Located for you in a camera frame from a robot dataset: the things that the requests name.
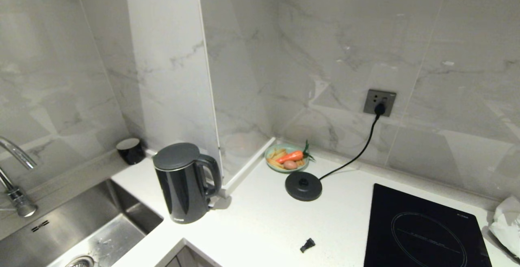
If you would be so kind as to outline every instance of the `kettle lid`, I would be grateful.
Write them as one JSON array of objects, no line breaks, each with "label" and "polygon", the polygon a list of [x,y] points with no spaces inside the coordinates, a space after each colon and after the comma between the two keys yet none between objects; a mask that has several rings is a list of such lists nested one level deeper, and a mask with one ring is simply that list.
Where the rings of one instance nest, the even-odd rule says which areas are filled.
[{"label": "kettle lid", "polygon": [[157,169],[179,169],[186,167],[199,158],[200,151],[192,143],[177,143],[161,149],[154,157],[154,166]]}]

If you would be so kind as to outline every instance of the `black cup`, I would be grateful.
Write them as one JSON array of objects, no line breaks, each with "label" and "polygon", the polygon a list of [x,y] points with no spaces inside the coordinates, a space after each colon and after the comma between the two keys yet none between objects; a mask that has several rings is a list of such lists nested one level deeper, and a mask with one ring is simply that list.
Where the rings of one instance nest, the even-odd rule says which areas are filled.
[{"label": "black cup", "polygon": [[125,139],[115,146],[121,158],[129,165],[135,165],[145,159],[141,141],[137,138]]}]

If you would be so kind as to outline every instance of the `grout line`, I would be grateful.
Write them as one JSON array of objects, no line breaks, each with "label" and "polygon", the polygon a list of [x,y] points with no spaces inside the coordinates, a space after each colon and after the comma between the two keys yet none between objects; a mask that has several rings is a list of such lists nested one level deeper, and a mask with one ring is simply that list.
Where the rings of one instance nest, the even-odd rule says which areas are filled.
[{"label": "grout line", "polygon": [[433,26],[431,27],[431,32],[429,34],[429,39],[428,39],[427,46],[426,46],[426,48],[424,50],[424,54],[423,54],[423,57],[422,57],[422,60],[421,60],[421,65],[419,65],[419,69],[417,71],[417,76],[416,76],[416,80],[414,82],[414,86],[413,86],[412,90],[410,91],[410,96],[408,97],[408,101],[406,102],[405,109],[403,110],[403,116],[401,117],[401,121],[399,122],[399,126],[397,127],[397,132],[395,133],[394,140],[392,141],[392,144],[390,145],[390,150],[388,151],[388,155],[386,156],[386,160],[385,160],[385,163],[384,163],[385,167],[388,166],[388,160],[390,160],[390,154],[392,153],[392,150],[394,149],[394,144],[395,144],[395,141],[397,140],[397,135],[399,134],[399,131],[401,130],[401,128],[404,126],[405,116],[406,116],[406,114],[408,112],[408,106],[410,105],[410,102],[412,100],[412,96],[414,95],[414,91],[415,91],[415,88],[416,88],[417,81],[419,79],[419,76],[421,75],[422,67],[424,65],[424,61],[425,61],[426,56],[428,54],[428,50],[429,50],[429,47],[431,45],[431,40],[433,39],[433,34],[435,32],[435,28],[437,27],[437,21],[439,20],[439,16],[440,16],[440,12],[442,10],[443,4],[444,4],[444,0],[441,0],[439,8],[437,10],[437,15],[435,15],[435,20],[433,21]]}]

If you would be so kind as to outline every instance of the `chrome faucet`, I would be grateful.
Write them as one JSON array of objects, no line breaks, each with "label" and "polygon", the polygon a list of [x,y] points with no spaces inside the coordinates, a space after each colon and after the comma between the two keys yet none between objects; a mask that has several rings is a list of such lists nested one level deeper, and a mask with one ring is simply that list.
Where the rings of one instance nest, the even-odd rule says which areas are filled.
[{"label": "chrome faucet", "polygon": [[[20,147],[16,146],[13,142],[0,136],[0,146],[12,154],[22,165],[27,169],[34,169],[36,162],[32,160]],[[6,176],[5,172],[0,167],[0,182],[6,189],[6,194],[11,200],[11,203],[15,207],[13,208],[0,208],[0,210],[13,210],[17,211],[20,217],[29,217],[36,212],[38,207],[29,200],[27,195],[18,186],[14,186],[11,180]]]}]

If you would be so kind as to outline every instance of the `black kettle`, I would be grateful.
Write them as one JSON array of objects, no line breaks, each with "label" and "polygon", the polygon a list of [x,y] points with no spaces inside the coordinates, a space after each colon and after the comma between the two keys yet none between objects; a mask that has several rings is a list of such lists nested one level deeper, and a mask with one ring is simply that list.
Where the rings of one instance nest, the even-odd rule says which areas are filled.
[{"label": "black kettle", "polygon": [[[203,217],[209,210],[210,197],[217,195],[222,186],[217,161],[200,154],[192,143],[169,145],[153,160],[171,219],[187,224]],[[203,167],[210,170],[214,186],[206,183]]]}]

